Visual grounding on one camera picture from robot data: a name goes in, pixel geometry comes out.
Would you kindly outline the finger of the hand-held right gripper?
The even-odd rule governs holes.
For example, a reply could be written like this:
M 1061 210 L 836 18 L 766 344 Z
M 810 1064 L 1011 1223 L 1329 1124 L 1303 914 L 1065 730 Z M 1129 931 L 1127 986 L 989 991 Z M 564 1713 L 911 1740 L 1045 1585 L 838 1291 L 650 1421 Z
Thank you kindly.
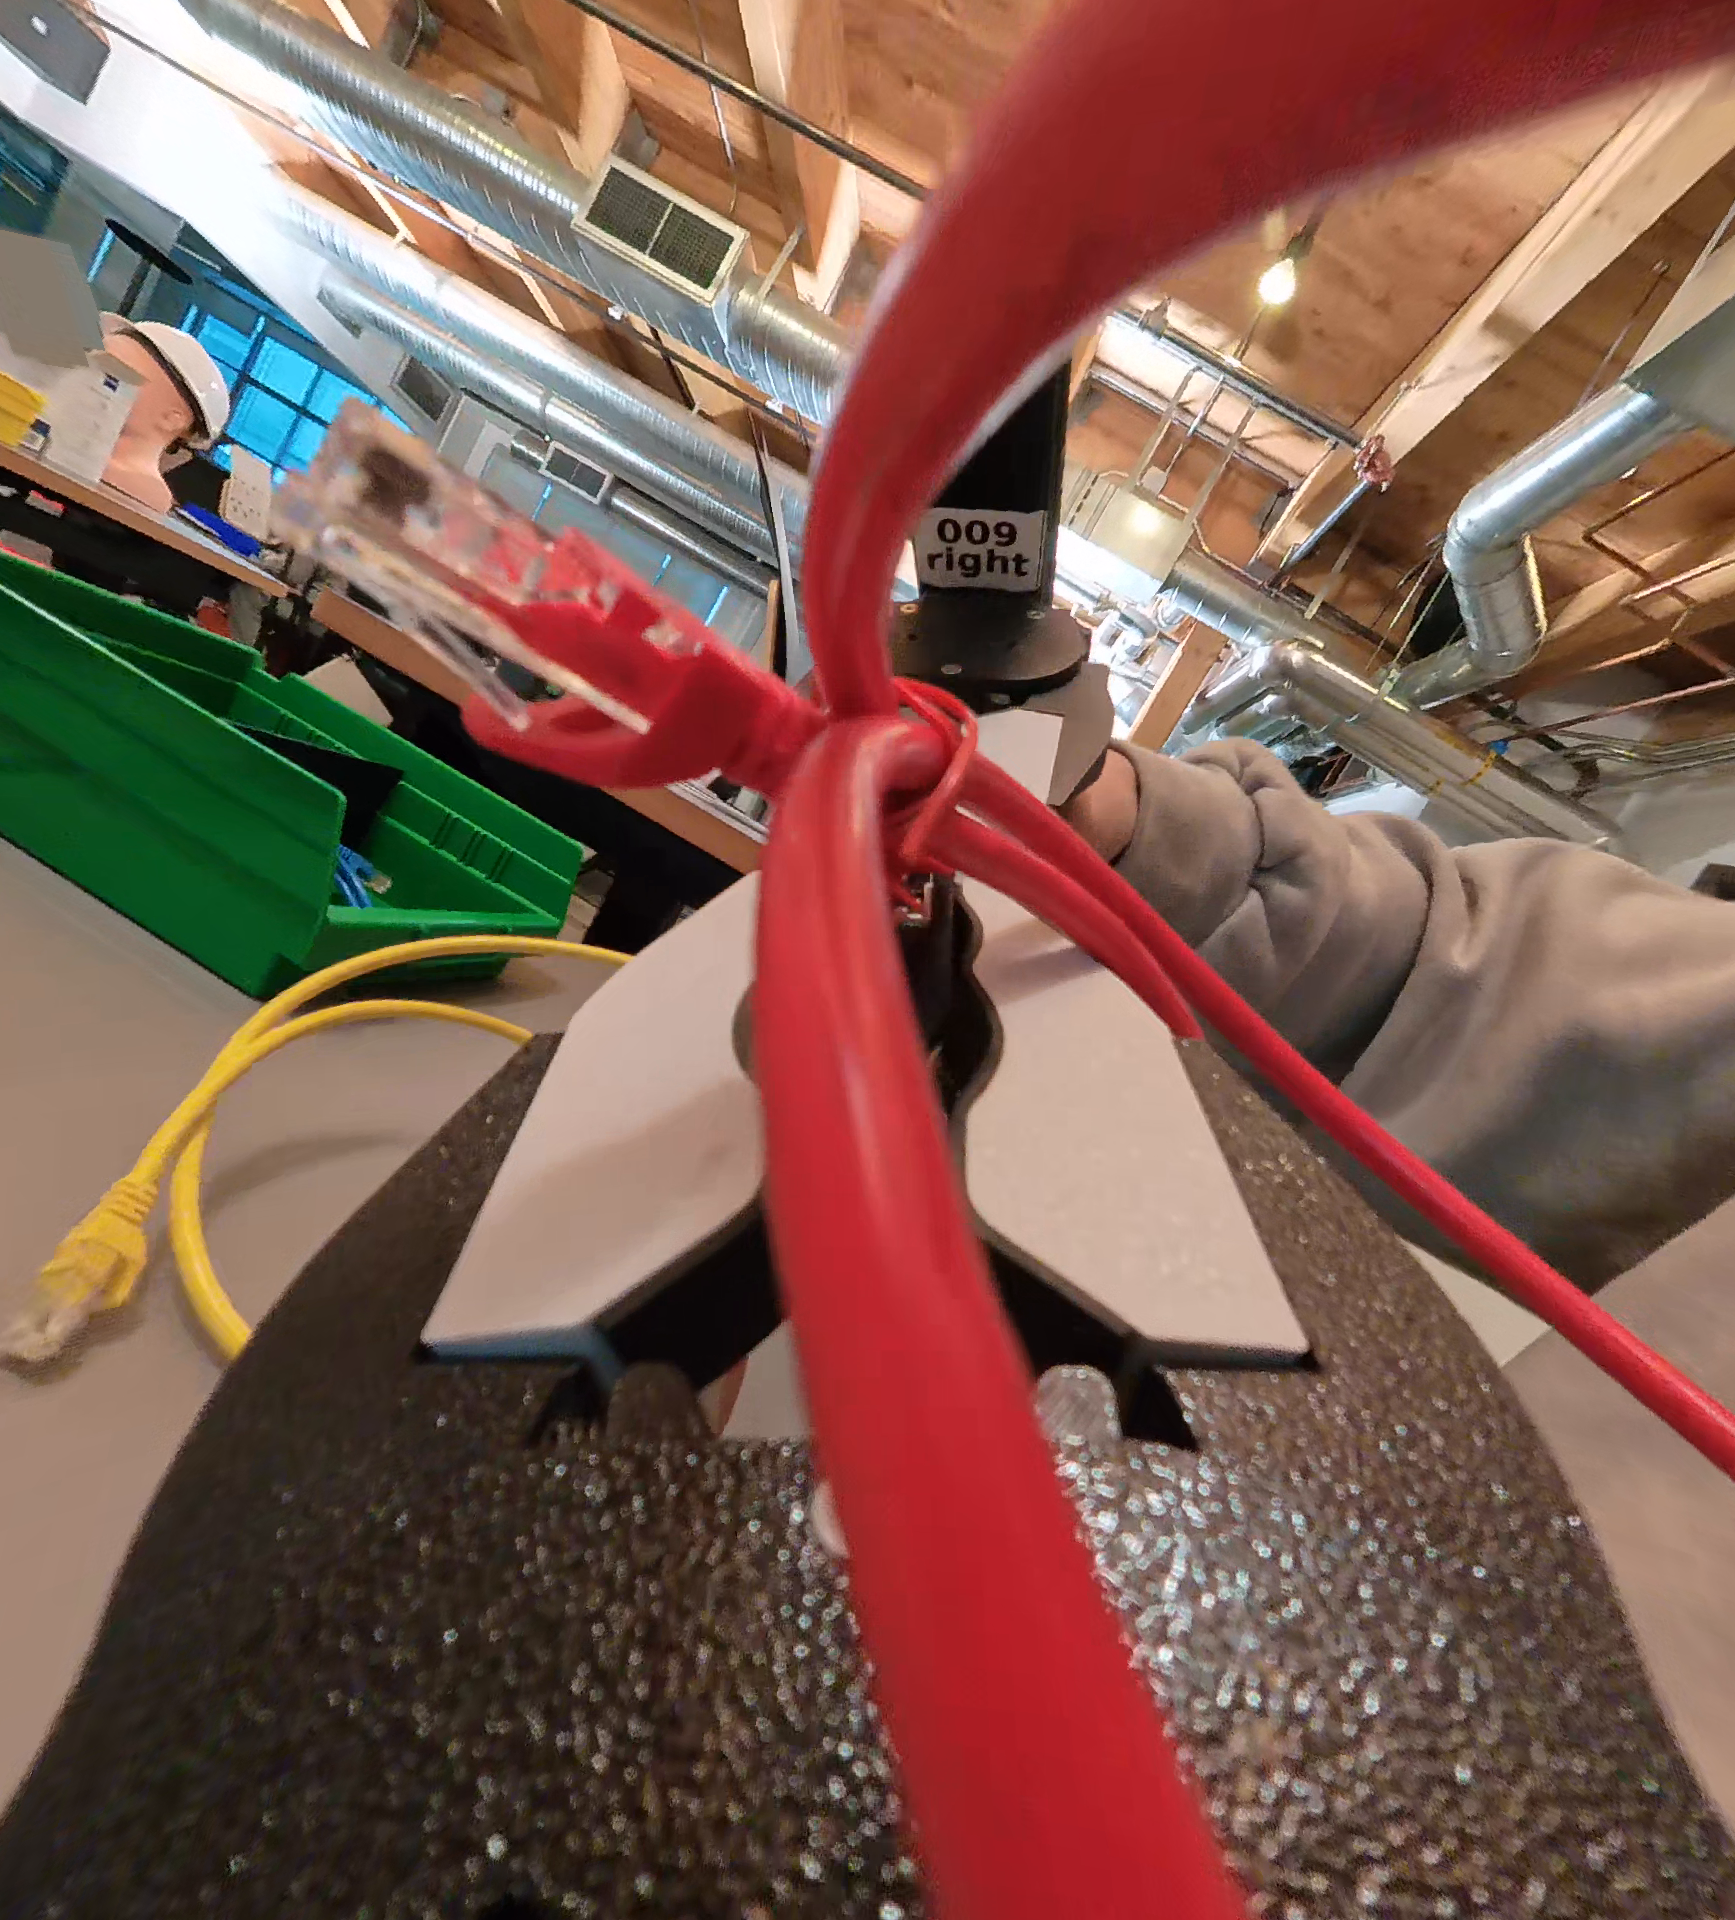
M 1097 767 L 1113 740 L 1115 705 L 1103 666 L 967 675 L 965 705 L 975 713 L 977 754 L 1053 808 Z

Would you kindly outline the person's right forearm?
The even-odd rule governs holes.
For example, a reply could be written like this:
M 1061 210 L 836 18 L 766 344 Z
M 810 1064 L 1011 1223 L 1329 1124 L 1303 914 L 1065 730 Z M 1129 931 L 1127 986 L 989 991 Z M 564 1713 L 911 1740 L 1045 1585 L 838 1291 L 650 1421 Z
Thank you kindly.
M 1577 1284 L 1735 1255 L 1735 899 L 1109 745 L 1071 827 L 1367 1116 Z

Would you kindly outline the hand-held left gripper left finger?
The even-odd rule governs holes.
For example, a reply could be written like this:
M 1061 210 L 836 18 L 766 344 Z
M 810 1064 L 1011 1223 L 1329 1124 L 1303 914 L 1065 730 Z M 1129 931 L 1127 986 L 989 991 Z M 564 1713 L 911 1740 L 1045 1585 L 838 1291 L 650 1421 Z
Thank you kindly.
M 780 1323 L 760 1097 L 736 1047 L 760 879 L 710 899 L 566 1025 L 424 1326 L 438 1362 L 664 1364 L 714 1420 Z

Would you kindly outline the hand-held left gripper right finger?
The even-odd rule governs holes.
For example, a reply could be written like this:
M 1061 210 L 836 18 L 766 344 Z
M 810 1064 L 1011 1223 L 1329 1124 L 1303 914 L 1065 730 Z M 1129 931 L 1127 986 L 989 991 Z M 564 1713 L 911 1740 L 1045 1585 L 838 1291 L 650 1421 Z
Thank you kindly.
M 1301 1327 L 1167 1021 L 1011 899 L 971 899 L 985 1053 L 961 1178 L 1033 1376 L 1101 1373 L 1133 1438 L 1185 1442 L 1165 1378 L 1301 1378 Z

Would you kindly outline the green plastic bin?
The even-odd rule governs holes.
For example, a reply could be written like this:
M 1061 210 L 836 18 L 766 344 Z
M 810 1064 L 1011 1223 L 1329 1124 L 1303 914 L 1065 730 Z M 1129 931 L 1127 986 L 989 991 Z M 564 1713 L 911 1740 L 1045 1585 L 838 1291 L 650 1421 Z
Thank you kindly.
M 376 947 L 554 939 L 584 861 L 252 646 L 2 549 L 0 838 L 256 1000 Z

